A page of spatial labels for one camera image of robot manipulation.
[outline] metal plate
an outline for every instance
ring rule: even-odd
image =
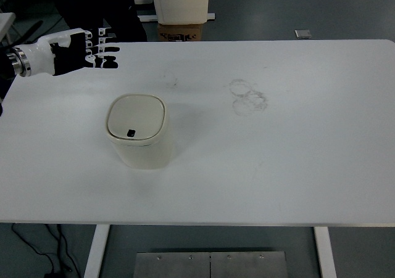
[[[138,253],[134,278],[287,278],[283,251]]]
[[[310,30],[295,30],[295,35],[297,39],[311,39]]]
[[[213,252],[211,278],[287,278],[283,251]]]
[[[209,278],[210,253],[138,253],[134,278]]]

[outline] white table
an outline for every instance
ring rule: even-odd
[[[1,221],[394,226],[394,43],[120,47],[116,70],[15,79]],[[129,92],[168,103],[176,152],[162,170],[130,169],[106,138]]]

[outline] trash can lid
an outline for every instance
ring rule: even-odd
[[[107,115],[108,134],[119,144],[149,145],[165,124],[164,102],[153,95],[128,94],[116,99]]]

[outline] smudge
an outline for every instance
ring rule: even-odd
[[[178,86],[178,78],[170,70],[164,71],[163,78],[165,79],[166,88],[176,89]]]
[[[236,99],[233,102],[233,110],[237,115],[249,116],[254,112],[262,112],[267,108],[264,94],[254,90],[247,81],[242,79],[233,80],[229,86],[230,92]]]

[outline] small trash can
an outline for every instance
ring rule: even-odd
[[[158,169],[172,156],[173,141],[165,102],[153,95],[127,94],[114,100],[107,136],[122,161],[136,169]]]
[[[207,21],[209,0],[154,0],[160,24],[202,24]]]

